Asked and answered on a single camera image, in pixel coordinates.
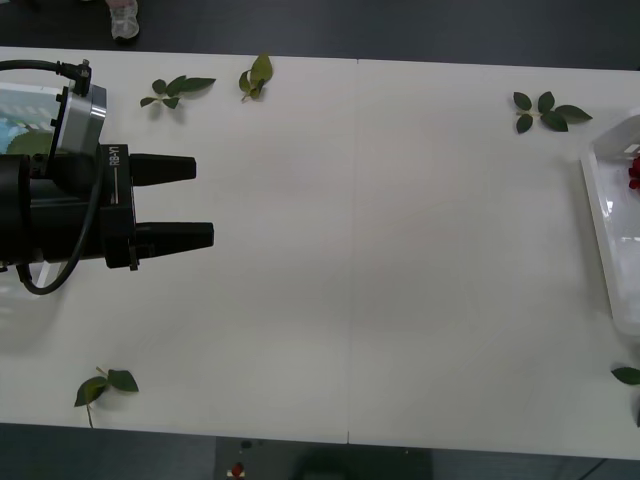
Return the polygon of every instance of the plastic container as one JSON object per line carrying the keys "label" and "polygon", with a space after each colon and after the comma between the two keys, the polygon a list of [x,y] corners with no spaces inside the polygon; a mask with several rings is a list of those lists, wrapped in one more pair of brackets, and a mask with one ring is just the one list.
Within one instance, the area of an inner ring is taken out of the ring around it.
{"label": "plastic container", "polygon": [[640,335],[640,191],[629,188],[629,168],[638,156],[640,108],[581,156],[613,321],[633,336]]}

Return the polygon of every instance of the leaf sprig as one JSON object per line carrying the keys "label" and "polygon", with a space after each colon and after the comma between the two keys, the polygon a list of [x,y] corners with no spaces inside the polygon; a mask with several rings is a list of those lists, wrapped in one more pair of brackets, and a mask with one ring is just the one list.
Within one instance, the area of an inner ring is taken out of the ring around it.
{"label": "leaf sprig", "polygon": [[87,415],[89,416],[89,425],[93,428],[93,420],[91,419],[92,402],[95,402],[100,396],[106,392],[109,387],[114,387],[122,392],[139,392],[138,384],[133,375],[128,370],[109,370],[108,373],[100,367],[96,367],[100,373],[99,376],[91,377],[89,380],[80,385],[76,394],[76,402],[74,407],[87,407]]}
{"label": "leaf sprig", "polygon": [[144,97],[140,100],[140,106],[146,107],[154,102],[162,102],[170,109],[175,109],[185,93],[195,93],[213,85],[215,78],[187,78],[180,75],[167,85],[162,79],[158,79],[151,84],[151,88],[158,95],[157,97]]}
{"label": "leaf sprig", "polygon": [[251,70],[247,70],[240,75],[238,85],[240,86],[240,90],[244,92],[242,101],[246,101],[247,98],[258,100],[262,89],[266,83],[271,80],[271,77],[273,77],[273,65],[271,65],[269,55],[262,53],[258,55],[256,61],[253,62]]}
{"label": "leaf sprig", "polygon": [[560,105],[553,110],[556,99],[551,92],[546,92],[538,98],[538,112],[531,112],[531,99],[521,92],[514,92],[513,102],[518,107],[516,114],[520,117],[516,122],[516,130],[522,134],[533,125],[533,117],[540,117],[547,127],[555,132],[568,132],[570,123],[583,123],[593,117],[574,105]]}

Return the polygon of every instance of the red fruit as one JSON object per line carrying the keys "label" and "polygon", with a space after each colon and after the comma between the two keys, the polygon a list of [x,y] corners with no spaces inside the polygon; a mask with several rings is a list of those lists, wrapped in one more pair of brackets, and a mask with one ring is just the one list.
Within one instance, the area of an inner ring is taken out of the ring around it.
{"label": "red fruit", "polygon": [[233,475],[234,478],[239,478],[240,475],[242,475],[242,472],[244,472],[244,465],[240,462],[236,463],[231,469],[231,475]]}

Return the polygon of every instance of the green leaf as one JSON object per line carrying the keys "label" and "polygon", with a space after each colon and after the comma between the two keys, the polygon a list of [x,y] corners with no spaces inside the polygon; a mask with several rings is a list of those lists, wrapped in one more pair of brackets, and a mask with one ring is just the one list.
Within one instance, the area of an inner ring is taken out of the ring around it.
{"label": "green leaf", "polygon": [[547,126],[556,132],[568,132],[569,127],[567,121],[562,115],[556,112],[547,112],[540,117]]}
{"label": "green leaf", "polygon": [[170,97],[175,97],[176,95],[179,95],[182,89],[182,83],[186,79],[187,79],[186,75],[180,75],[178,78],[175,78],[174,80],[171,81],[171,83],[169,83],[169,85],[167,85],[167,90],[165,91],[165,93]]}
{"label": "green leaf", "polygon": [[76,394],[76,403],[74,407],[82,407],[95,401],[102,395],[107,388],[107,379],[104,377],[92,377],[78,389]]}
{"label": "green leaf", "polygon": [[266,53],[262,53],[258,55],[256,61],[253,62],[253,66],[251,67],[251,85],[257,86],[260,80],[264,80],[264,83],[267,83],[273,77],[273,66],[271,65],[271,60],[269,59],[269,55]]}
{"label": "green leaf", "polygon": [[513,101],[520,110],[525,112],[531,110],[531,99],[524,93],[513,92]]}
{"label": "green leaf", "polygon": [[531,128],[531,125],[533,125],[533,117],[525,113],[524,115],[521,115],[516,122],[516,130],[518,133],[524,133]]}
{"label": "green leaf", "polygon": [[7,148],[7,155],[48,154],[51,149],[53,134],[40,131],[29,131],[15,137]]}
{"label": "green leaf", "polygon": [[556,99],[553,98],[553,94],[551,92],[543,93],[538,99],[538,111],[543,114],[547,113],[551,111],[555,103]]}
{"label": "green leaf", "polygon": [[262,93],[262,87],[264,87],[264,79],[260,80],[258,82],[258,85],[255,88],[251,89],[251,92],[249,93],[251,95],[251,98],[253,100],[257,100],[260,98],[260,94]]}
{"label": "green leaf", "polygon": [[640,370],[631,367],[621,367],[612,370],[613,376],[627,385],[640,385]]}
{"label": "green leaf", "polygon": [[157,98],[153,98],[153,97],[144,97],[142,100],[140,100],[140,106],[141,107],[146,107],[147,105],[151,105],[153,102],[155,102],[157,100]]}
{"label": "green leaf", "polygon": [[593,118],[581,108],[573,105],[560,105],[555,111],[562,115],[567,123],[583,123]]}
{"label": "green leaf", "polygon": [[151,88],[153,88],[153,91],[156,92],[158,95],[162,95],[164,92],[167,91],[167,82],[165,82],[164,80],[158,79],[151,84]]}
{"label": "green leaf", "polygon": [[109,384],[123,392],[139,392],[138,384],[129,370],[109,370]]}
{"label": "green leaf", "polygon": [[178,102],[179,101],[180,101],[180,97],[173,97],[173,98],[165,98],[165,99],[163,99],[162,103],[164,103],[171,110],[175,110],[175,108],[178,106]]}
{"label": "green leaf", "polygon": [[200,90],[204,90],[210,85],[213,85],[213,82],[215,81],[215,78],[187,78],[180,86],[180,93],[199,92]]}
{"label": "green leaf", "polygon": [[244,93],[249,93],[251,91],[251,84],[249,83],[249,79],[247,78],[249,72],[250,70],[247,70],[242,75],[240,75],[240,81],[238,82],[238,85],[240,85],[240,90],[242,90]]}

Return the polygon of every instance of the shoe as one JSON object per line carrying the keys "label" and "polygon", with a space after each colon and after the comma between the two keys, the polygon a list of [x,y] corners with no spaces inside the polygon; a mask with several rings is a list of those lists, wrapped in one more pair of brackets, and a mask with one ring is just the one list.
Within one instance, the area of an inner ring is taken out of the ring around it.
{"label": "shoe", "polygon": [[113,7],[111,11],[111,36],[115,41],[132,40],[140,33],[138,25],[138,2],[132,0],[124,7]]}

